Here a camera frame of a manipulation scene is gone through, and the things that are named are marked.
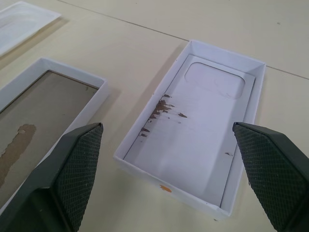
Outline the white box lid grey inside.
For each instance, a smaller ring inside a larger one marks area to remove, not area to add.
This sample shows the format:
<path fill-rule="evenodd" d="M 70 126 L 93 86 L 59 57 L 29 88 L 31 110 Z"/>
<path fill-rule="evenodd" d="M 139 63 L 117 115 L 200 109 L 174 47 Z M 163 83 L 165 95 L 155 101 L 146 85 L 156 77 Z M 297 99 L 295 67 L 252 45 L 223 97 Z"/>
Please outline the white box lid grey inside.
<path fill-rule="evenodd" d="M 0 89 L 0 213 L 66 133 L 109 95 L 106 79 L 40 58 Z"/>

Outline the white moulded insert tray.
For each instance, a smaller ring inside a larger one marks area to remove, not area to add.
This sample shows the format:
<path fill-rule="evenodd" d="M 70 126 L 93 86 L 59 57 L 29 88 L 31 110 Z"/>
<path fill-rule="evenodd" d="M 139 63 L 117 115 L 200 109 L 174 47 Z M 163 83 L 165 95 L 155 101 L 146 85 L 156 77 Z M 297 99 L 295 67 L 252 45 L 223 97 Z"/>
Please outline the white moulded insert tray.
<path fill-rule="evenodd" d="M 60 17 L 60 13 L 24 1 L 0 10 L 0 57 Z"/>

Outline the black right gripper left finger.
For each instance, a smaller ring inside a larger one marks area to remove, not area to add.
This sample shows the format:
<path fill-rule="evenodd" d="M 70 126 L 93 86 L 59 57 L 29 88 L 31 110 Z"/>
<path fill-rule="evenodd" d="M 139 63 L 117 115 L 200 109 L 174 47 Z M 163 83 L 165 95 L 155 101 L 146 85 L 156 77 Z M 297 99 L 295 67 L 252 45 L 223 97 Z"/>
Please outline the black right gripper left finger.
<path fill-rule="evenodd" d="M 0 214 L 0 232 L 78 232 L 93 188 L 103 124 L 64 134 Z"/>

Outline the white phone box base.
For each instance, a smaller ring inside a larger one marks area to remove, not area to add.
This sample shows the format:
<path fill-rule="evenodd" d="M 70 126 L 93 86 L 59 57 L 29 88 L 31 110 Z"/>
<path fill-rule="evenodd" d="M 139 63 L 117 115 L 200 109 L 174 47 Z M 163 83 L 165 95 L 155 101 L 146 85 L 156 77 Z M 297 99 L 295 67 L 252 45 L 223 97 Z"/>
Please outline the white phone box base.
<path fill-rule="evenodd" d="M 243 172 L 232 127 L 254 123 L 265 70 L 260 60 L 189 41 L 114 159 L 214 219 L 230 217 Z"/>

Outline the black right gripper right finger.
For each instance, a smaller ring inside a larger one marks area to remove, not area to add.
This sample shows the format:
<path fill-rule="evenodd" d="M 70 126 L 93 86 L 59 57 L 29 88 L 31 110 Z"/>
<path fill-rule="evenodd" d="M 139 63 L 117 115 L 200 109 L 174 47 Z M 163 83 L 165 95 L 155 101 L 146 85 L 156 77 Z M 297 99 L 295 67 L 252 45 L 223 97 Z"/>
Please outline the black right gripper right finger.
<path fill-rule="evenodd" d="M 249 184 L 277 232 L 309 232 L 309 158 L 283 133 L 232 128 Z"/>

